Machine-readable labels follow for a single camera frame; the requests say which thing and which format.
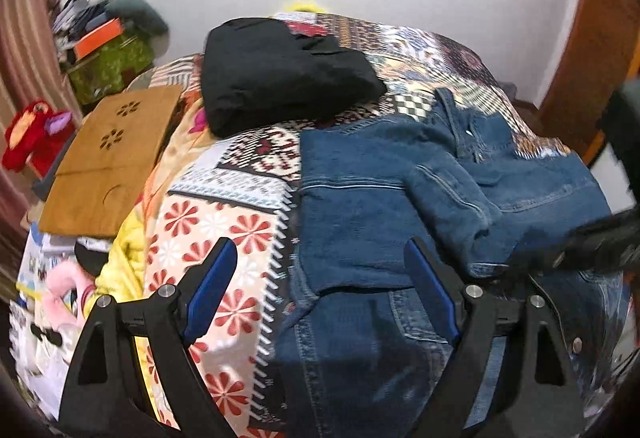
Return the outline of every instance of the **metal button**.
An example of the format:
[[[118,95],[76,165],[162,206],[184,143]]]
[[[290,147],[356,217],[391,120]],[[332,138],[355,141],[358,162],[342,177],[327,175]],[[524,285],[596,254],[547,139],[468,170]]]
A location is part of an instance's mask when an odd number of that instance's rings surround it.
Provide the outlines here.
[[[473,297],[473,299],[478,299],[478,297],[482,296],[482,288],[480,288],[477,284],[470,284],[465,288],[465,293],[469,297]]]
[[[95,303],[98,305],[98,308],[107,307],[111,304],[111,297],[108,295],[101,295]]]
[[[571,349],[576,355],[582,351],[582,339],[580,337],[576,337],[574,339],[574,343],[571,345]]]
[[[545,300],[540,295],[532,295],[529,302],[536,308],[542,308],[545,305]]]
[[[171,297],[175,293],[175,286],[172,284],[163,284],[158,288],[158,295],[161,297]]]

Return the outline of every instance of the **denim jacket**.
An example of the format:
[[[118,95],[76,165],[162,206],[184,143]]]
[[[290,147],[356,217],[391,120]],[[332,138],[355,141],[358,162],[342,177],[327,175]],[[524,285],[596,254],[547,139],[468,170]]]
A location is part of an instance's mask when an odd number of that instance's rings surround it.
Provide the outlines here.
[[[301,135],[296,307],[278,338],[293,437],[405,436],[450,354],[404,270],[413,236],[471,277],[504,266],[529,230],[551,240],[609,214],[575,153],[527,158],[496,114],[436,90],[428,117],[366,119]],[[626,315],[620,275],[532,277],[556,311],[585,397],[606,378]],[[486,416],[494,347],[468,424]]]

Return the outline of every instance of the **curtain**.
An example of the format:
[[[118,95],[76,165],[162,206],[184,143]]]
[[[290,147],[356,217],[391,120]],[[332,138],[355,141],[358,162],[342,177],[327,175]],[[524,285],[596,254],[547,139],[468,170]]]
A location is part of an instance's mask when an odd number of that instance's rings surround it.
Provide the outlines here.
[[[51,34],[51,23],[59,10],[60,0],[0,0],[2,133],[16,112],[38,98],[55,109],[72,111],[77,122],[81,119],[68,79],[60,71]],[[0,153],[5,148],[2,136]],[[29,180],[0,169],[0,286],[15,281],[26,240],[20,220],[33,203]]]

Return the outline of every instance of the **green container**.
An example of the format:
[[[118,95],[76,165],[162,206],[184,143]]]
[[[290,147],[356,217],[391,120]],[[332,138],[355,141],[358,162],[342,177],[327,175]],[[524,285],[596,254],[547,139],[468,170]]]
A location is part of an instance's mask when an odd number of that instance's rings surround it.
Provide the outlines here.
[[[154,52],[137,34],[124,32],[66,69],[80,105],[123,91],[154,61]]]

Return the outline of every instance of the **quilt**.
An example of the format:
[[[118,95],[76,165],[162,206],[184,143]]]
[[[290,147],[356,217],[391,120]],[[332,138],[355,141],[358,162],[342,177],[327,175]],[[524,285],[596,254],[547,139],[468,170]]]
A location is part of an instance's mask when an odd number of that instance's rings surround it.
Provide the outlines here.
[[[431,107],[433,89],[448,87],[459,106],[502,114],[530,156],[556,144],[537,138],[480,57],[447,37],[329,14],[296,12],[275,18],[293,32],[332,34],[343,46],[363,51],[388,93],[329,123],[287,121],[218,141],[202,108],[200,54],[152,69],[130,86],[184,88],[184,117],[143,193],[145,295],[177,283],[219,237],[231,238],[238,247],[236,274],[209,331],[190,354],[212,402],[242,438],[284,436],[286,401],[271,362],[278,329],[291,309],[287,267],[298,243],[300,130],[391,113],[419,120]],[[158,416],[178,427],[150,349],[145,358]]]

